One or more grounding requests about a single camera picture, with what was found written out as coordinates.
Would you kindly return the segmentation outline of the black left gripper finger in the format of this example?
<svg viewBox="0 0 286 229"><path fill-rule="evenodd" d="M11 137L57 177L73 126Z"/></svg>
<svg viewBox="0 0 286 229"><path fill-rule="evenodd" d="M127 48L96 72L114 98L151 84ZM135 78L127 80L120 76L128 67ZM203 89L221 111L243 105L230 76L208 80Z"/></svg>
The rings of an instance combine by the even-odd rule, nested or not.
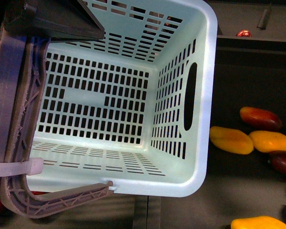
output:
<svg viewBox="0 0 286 229"><path fill-rule="evenodd" d="M12 0L4 15L10 35L44 37L53 41L94 41L104 27L81 0Z"/></svg>

